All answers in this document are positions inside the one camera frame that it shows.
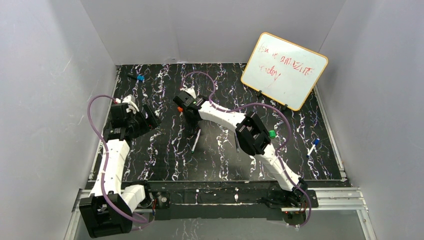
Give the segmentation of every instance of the green object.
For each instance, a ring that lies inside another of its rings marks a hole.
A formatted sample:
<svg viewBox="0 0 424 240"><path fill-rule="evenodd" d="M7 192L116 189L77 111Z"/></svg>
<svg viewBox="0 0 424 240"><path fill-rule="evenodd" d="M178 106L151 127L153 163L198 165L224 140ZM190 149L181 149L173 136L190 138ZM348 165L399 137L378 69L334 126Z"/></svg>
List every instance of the green object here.
<svg viewBox="0 0 424 240"><path fill-rule="evenodd" d="M275 139L276 138L276 131L274 131L274 130L271 130L271 131L269 131L269 137L270 138L272 138L272 139Z"/></svg>

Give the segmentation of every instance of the whiteboard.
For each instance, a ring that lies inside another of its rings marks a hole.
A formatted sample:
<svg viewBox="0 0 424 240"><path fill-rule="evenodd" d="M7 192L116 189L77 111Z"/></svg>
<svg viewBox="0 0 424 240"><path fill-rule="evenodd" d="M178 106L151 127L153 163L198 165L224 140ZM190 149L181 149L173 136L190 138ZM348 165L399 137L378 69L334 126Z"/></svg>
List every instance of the whiteboard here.
<svg viewBox="0 0 424 240"><path fill-rule="evenodd" d="M319 53L264 32L247 62L241 82L298 111L328 62Z"/></svg>

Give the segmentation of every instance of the black marble tabletop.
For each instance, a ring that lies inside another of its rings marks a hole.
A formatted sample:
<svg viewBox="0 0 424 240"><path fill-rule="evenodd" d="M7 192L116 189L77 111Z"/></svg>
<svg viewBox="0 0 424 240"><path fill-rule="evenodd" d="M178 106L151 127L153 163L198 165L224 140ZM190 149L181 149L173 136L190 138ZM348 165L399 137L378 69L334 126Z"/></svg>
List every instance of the black marble tabletop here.
<svg viewBox="0 0 424 240"><path fill-rule="evenodd" d="M161 119L158 128L132 142L122 181L272 180L273 176L260 161L243 151L237 153L234 134L214 122L199 122L200 137L194 153L191 153L196 136L188 131L183 115L173 102L182 77L200 71L208 73L216 81L213 101L223 107L233 109L257 102L281 110L279 103L267 97L257 97L254 90L242 84L240 78L245 66L244 63L121 66L114 97L123 99L133 94L139 107L148 104ZM127 77L127 73L143 75L145 80L136 81ZM206 97L213 89L211 81L202 74L187 77L185 86L194 86L197 95ZM277 137L272 140L275 147L285 141L288 130L275 112L264 107L244 109L244 113L248 111L256 111L266 128L275 130ZM309 95L301 110L286 109L283 114L292 128L291 140L280 151L287 165L307 180L341 179L314 92ZM316 138L320 139L316 151L306 157ZM95 178L100 162L99 154L94 169Z"/></svg>

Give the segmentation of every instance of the cable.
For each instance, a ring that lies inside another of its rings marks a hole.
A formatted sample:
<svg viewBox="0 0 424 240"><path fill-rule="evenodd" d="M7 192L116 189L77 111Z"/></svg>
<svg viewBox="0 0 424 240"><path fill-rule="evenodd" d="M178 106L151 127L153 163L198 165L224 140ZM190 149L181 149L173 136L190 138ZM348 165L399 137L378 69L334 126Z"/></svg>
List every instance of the cable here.
<svg viewBox="0 0 424 240"><path fill-rule="evenodd" d="M115 210L119 215L121 215L122 217L124 217L124 218L126 218L128 220L131 220L133 222L136 222L136 223L139 223L139 224L146 224L148 222L148 220L144 216L142 216L142 215L140 215L140 214L138 214L136 212L133 213L135 216L137 216L137 217L139 217L139 218L141 218L141 219L144 220L144 221L142 221L140 219L137 219L137 218L134 218L134 217L132 217L130 215L127 215L125 212L123 212L121 209L119 209L109 199L108 194L106 193L106 190L105 190L105 172L106 172L106 167L108 166L108 161L109 161L109 148L108 148L108 144L106 143L106 141L103 138L102 134L96 129L96 126L94 125L93 120L92 120L92 116L90 114L91 106L92 106L94 100L96 100L98 98L108 98L108 99L111 99L112 101L115 101L115 99L113 97L108 96L108 95L105 95L105 94L97 95L97 96L93 97L90 100L90 102L88 103L88 108L87 108L87 118L88 118L88 121L90 122L90 126L94 130L95 134L100 139L100 141L103 143L104 151L106 152L106 156L105 156L105 159L104 159L104 166L103 166L102 171L100 172L100 174L101 174L101 178L100 178L100 181L101 181L100 182L101 194L103 194L104 200L106 200L107 204L113 210Z"/></svg>
<svg viewBox="0 0 424 240"><path fill-rule="evenodd" d="M221 109L221 108L219 108L217 105L215 105L215 103L212 101L212 96L215 94L215 91L216 91L216 87L215 87L215 81L212 79L212 77L211 76L209 76L209 74L207 74L206 72L202 72L202 71L193 71L193 72L190 72L190 73L188 73L187 75L185 75L182 79L181 79L181 84L180 84L180 89L182 89L183 88L183 86L184 86L184 80L188 77L188 76L190 76L190 75L192 75L192 74L203 74L203 75L206 75L206 77L208 77L211 81L212 81L212 85L213 85L213 91L212 91L212 93L209 95L209 103L216 109L216 110L218 110L218 111L221 111L221 112L224 112L224 113L232 113L232 112L237 112L237 111L239 111L239 110L241 110L241 109L244 109L244 108L248 108L248 107L251 107L251 106L261 106L261 107L265 107L265 108L269 108L269 109L272 109L272 110L274 110L275 112L277 112L277 114L283 119L283 121L284 121L284 123L285 123L285 125L287 126L287 130L288 130L288 137L287 137L287 139L283 142L283 143L281 143L280 144L280 146L279 147L277 147L276 149L275 149L275 156L278 158L278 161L279 161L279 163L281 164L281 167L282 167L282 169L283 169L283 172L284 172L284 174L285 174L285 176L288 178L288 180L290 181L290 183L294 186L294 187L296 187L301 193L303 193L303 195L304 196L306 196L306 201L307 201L307 205L309 206L309 214L307 215L307 218L306 218L306 220L305 220L305 222L304 223L302 223L302 224L300 224L299 225L299 227L303 227L308 221L309 221L309 218L311 217L311 212L312 212L312 204L311 204L311 199L309 198L309 196L308 196L308 194L303 190L303 189L301 189L293 180L292 180L292 178L289 176L289 174L287 173L287 171L286 171L286 168L284 167L284 163L283 163L283 160L281 159L281 157L278 155L278 151L280 150L280 149L282 149L286 144L287 144L287 142L290 140L290 138L291 138L291 136L292 136L292 128L290 127L290 124L289 124L289 121L287 120L287 118L286 118L286 116L284 116L284 114L280 111L280 110L278 110L277 108L275 108L275 107L273 107L273 106L270 106L270 105L268 105L268 104L265 104L265 103L259 103L259 102L252 102L252 103L248 103L248 104L246 104L246 105L243 105L243 106L240 106L240 107L237 107L237 108L235 108L235 109L232 109L232 110L227 110L227 109Z"/></svg>

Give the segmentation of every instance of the whiteboard frame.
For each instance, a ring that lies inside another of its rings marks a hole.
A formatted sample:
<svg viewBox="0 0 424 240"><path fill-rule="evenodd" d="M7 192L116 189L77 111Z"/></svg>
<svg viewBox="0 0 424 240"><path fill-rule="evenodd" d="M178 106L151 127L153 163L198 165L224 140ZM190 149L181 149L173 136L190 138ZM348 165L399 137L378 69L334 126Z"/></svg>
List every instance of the whiteboard frame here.
<svg viewBox="0 0 424 240"><path fill-rule="evenodd" d="M307 48L305 48L305 47L303 47L303 46L297 45L296 43L293 43L293 42L291 42L291 41L287 41L287 40L285 40L285 39L282 39L281 37L278 37L278 36L276 36L276 35L273 35L273 34L271 34L271 33L269 33L269 32L263 32L263 33L259 36L259 39L257 40L256 45L255 45L255 46L254 46L254 48L253 48L252 54L250 55L249 61L247 62L246 67L244 68L243 74L241 75L241 83L243 83L244 85L248 86L249 88L251 88L251 89L255 90L256 92L259 92L259 91L260 91L260 89L256 89L256 88L254 88L254 87L250 86L249 84L245 83L245 82L243 81L243 76L245 75L245 72L247 71L247 69L248 69L248 67L249 67L249 63L250 63L250 61L252 60L252 57L253 57L253 54L254 54L254 53L255 53L255 51L256 51L256 48L258 47L259 41L261 40L262 35L264 35L264 34L270 35L271 37L274 37L274 38L280 39L280 40L282 40L282 41L284 41L284 42L287 42L287 43L289 43L289 44L292 44L292 45L295 45L295 46L297 46L297 47L299 47L299 48L302 48L302 49L304 49L304 50L306 50L306 51L308 51L308 52L311 52L311 53L313 53L313 54L316 54L316 55L318 55L318 56L321 56L321 57L325 58L325 59L326 59L326 61L327 61L327 62L326 62L326 64L324 65L324 67L322 68L322 71L319 73L318 77L316 78L315 82L313 83L312 87L310 88L310 90L309 90L308 94L305 96L305 98L304 98L304 100L303 100L302 104L300 105L300 107L299 107L298 109L293 109L293 108L291 108L289 105L287 105L287 108L289 108L289 109L291 109L291 110L293 110L293 111L299 111L299 110L302 108L302 106L305 104L306 99L307 99L307 98L309 97L309 95L311 94L312 89L315 87L315 85L317 85L318 79L320 79L321 75L323 74L324 70L326 69L327 65L329 64L329 59L328 59L326 56L324 56L324 55L322 55L322 54L319 54L318 52L315 52L315 51L309 50L309 49L307 49ZM271 97L271 96L269 96L269 95L267 95L267 94L265 94L265 93L263 93L263 92L262 92L262 94L263 94L263 95L265 95L265 96L267 96L268 98L270 98L270 99L272 99L272 100L276 101L277 103L279 103L279 104L281 104L281 105L283 105L283 106L284 106L284 105L286 105L285 103L283 103L283 102L281 102L281 101L279 101L279 100L277 100L277 99L274 99L273 97Z"/></svg>

